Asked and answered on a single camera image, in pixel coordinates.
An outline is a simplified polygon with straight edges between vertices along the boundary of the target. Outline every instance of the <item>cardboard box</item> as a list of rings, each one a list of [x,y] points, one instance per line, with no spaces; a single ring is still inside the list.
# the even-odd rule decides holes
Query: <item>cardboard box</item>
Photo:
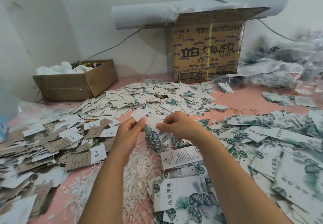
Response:
[[[34,81],[47,101],[83,101],[96,97],[118,79],[113,60],[94,60],[72,63],[102,63],[85,73],[33,75]]]
[[[267,7],[180,14],[166,28],[168,74],[174,81],[202,82],[237,72],[245,22]]]

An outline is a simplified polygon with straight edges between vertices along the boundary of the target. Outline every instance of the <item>right hand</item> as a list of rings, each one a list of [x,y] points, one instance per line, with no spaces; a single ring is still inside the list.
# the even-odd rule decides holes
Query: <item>right hand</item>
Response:
[[[202,133],[207,132],[183,112],[175,112],[166,116],[164,123],[158,123],[156,127],[161,132],[172,133],[179,141],[186,139],[192,143],[198,140]]]

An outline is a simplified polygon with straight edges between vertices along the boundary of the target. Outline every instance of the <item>pile of tags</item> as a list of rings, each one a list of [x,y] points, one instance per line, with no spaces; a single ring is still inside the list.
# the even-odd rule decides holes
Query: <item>pile of tags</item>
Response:
[[[197,122],[293,223],[323,223],[322,110],[231,116],[210,126],[208,120]],[[160,153],[164,175],[149,182],[155,221],[226,223],[198,149],[189,141],[172,140],[177,149]]]
[[[267,102],[277,103],[280,106],[295,106],[291,101],[295,100],[296,105],[306,107],[316,107],[315,103],[310,97],[293,96],[293,95],[278,95],[275,92],[261,92],[261,95]]]
[[[162,119],[175,111],[204,116],[205,111],[228,107],[215,99],[210,82],[188,86],[162,80],[145,80],[115,91],[103,92],[79,106],[58,110],[38,123],[11,128],[0,144],[0,222],[26,223],[46,212],[57,187],[71,170],[102,162],[112,148],[120,123],[129,111],[150,108]],[[156,144],[173,146],[171,136],[157,140],[159,131],[146,126]]]

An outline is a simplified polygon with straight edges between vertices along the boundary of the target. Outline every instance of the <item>left hand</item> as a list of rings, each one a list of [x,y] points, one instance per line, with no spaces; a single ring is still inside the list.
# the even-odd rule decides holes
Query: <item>left hand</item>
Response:
[[[137,143],[139,133],[145,124],[145,117],[138,122],[130,118],[120,124],[109,156],[116,157],[121,160],[123,166],[126,166],[129,162],[129,156]]]

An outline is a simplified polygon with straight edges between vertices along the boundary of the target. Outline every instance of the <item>clear plastic bag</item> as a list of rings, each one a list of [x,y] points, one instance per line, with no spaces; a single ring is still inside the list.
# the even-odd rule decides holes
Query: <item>clear plastic bag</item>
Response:
[[[220,87],[219,83],[227,83],[232,90],[242,90],[244,85],[237,77],[229,77],[226,75],[213,75],[206,78],[207,81],[211,81],[214,89]]]

